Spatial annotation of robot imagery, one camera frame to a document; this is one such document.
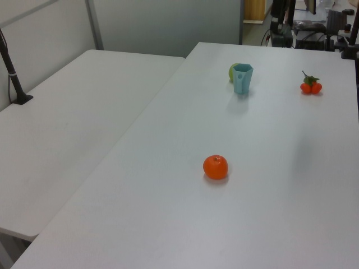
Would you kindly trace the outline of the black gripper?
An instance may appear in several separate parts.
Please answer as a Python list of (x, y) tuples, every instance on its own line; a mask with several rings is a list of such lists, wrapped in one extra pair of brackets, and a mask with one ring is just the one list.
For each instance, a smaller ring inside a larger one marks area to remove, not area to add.
[(287, 10), (287, 1), (286, 0), (273, 0), (271, 7), (271, 23), (270, 31), (280, 32), (282, 29), (282, 18), (284, 18), (285, 12)]

